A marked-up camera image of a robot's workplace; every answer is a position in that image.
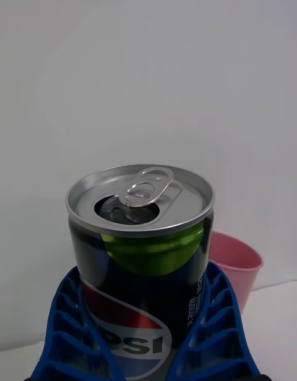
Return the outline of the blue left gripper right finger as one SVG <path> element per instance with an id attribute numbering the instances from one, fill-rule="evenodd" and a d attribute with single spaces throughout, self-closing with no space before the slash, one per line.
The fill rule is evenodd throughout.
<path id="1" fill-rule="evenodd" d="M 204 304 L 171 364 L 171 380 L 246 380 L 258 375 L 233 288 L 220 268 L 209 263 Z"/>

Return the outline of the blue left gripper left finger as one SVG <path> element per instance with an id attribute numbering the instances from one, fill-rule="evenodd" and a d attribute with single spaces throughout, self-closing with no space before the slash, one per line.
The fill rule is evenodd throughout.
<path id="1" fill-rule="evenodd" d="M 86 313 L 76 267 L 54 295 L 43 350 L 30 380 L 124 380 Z"/>

